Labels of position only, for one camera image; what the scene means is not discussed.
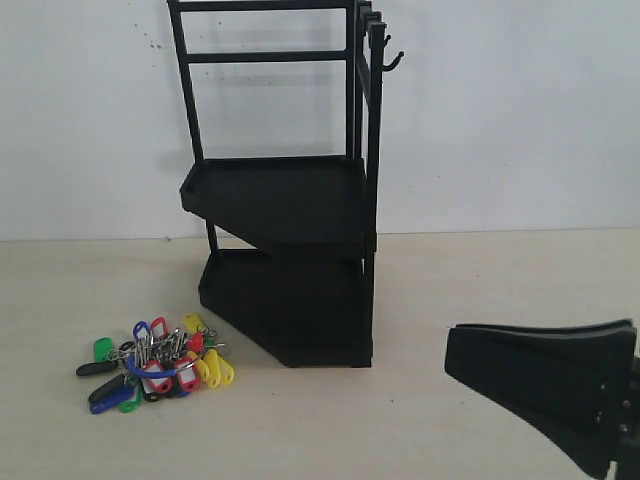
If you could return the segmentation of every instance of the keychain bundle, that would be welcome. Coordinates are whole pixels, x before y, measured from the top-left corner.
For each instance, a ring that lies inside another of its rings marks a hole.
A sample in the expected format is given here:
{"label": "keychain bundle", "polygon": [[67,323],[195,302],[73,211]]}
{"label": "keychain bundle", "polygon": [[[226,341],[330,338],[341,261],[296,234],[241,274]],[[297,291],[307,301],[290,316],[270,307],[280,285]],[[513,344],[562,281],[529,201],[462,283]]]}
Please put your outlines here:
{"label": "keychain bundle", "polygon": [[142,399],[186,397],[202,384],[209,388],[233,382],[233,367],[218,353],[216,332],[195,313],[183,319],[186,331],[169,331],[167,321],[156,318],[151,325],[138,322],[133,340],[114,348],[113,340],[101,338],[93,345],[93,363],[81,365],[76,375],[85,377],[123,369],[89,395],[91,413],[118,407],[134,411]]}

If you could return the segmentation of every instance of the black plastic tray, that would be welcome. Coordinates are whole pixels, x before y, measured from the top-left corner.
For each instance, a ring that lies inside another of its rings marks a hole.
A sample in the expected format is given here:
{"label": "black plastic tray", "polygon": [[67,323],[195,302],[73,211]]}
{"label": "black plastic tray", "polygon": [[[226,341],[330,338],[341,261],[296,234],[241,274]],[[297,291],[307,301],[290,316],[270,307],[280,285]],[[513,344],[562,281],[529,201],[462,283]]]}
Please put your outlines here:
{"label": "black plastic tray", "polygon": [[183,208],[275,256],[364,256],[362,162],[344,157],[205,160]]}
{"label": "black plastic tray", "polygon": [[360,260],[282,262],[220,250],[198,288],[203,306],[286,366],[371,366]]}

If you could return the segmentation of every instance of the green key tag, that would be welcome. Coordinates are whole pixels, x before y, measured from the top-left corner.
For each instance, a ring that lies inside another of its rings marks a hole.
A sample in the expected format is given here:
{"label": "green key tag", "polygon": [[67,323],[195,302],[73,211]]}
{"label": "green key tag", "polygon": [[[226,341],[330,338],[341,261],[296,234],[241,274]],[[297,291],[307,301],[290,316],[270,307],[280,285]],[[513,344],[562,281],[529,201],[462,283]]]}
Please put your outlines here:
{"label": "green key tag", "polygon": [[140,385],[140,381],[137,381],[133,395],[129,400],[122,402],[120,405],[118,405],[118,410],[120,410],[122,413],[131,413],[140,406],[141,401],[142,401],[142,386]]}
{"label": "green key tag", "polygon": [[113,340],[109,337],[99,338],[93,344],[93,358],[96,362],[109,360],[109,353],[113,350]]}

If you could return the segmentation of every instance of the yellow key tag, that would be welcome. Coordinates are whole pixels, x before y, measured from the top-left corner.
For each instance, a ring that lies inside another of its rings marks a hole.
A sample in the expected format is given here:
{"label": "yellow key tag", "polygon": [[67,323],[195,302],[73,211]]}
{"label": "yellow key tag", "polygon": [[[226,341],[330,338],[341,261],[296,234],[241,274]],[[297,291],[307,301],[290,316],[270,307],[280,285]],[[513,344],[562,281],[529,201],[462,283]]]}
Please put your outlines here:
{"label": "yellow key tag", "polygon": [[189,315],[185,315],[182,319],[184,326],[187,329],[187,332],[193,334],[198,332],[204,332],[207,329],[207,326],[200,318],[200,315],[197,313],[190,313]]}
{"label": "yellow key tag", "polygon": [[200,380],[202,380],[203,382],[208,382],[209,381],[209,366],[201,359],[198,358],[198,354],[196,352],[187,352],[187,357],[189,357],[191,360],[196,360],[196,371],[198,372],[198,376],[200,377]]}
{"label": "yellow key tag", "polygon": [[220,365],[220,374],[222,376],[220,383],[222,385],[231,385],[235,376],[233,367],[220,355],[218,355],[218,364]]}
{"label": "yellow key tag", "polygon": [[218,388],[221,381],[220,362],[218,352],[211,349],[204,354],[204,363],[209,367],[209,380],[207,380],[207,386],[209,388]]}

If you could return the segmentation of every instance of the metal hook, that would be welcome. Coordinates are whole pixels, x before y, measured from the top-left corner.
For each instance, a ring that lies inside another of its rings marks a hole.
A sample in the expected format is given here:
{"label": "metal hook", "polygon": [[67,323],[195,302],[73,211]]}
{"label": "metal hook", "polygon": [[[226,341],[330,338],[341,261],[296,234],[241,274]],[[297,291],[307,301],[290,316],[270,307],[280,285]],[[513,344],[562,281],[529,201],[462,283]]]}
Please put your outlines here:
{"label": "metal hook", "polygon": [[391,62],[389,65],[383,65],[382,66],[382,71],[383,72],[391,72],[392,70],[395,70],[395,68],[400,65],[400,61],[402,60],[402,57],[404,57],[404,52],[400,52],[398,53],[398,55],[396,56],[396,58],[393,59],[393,62]]}

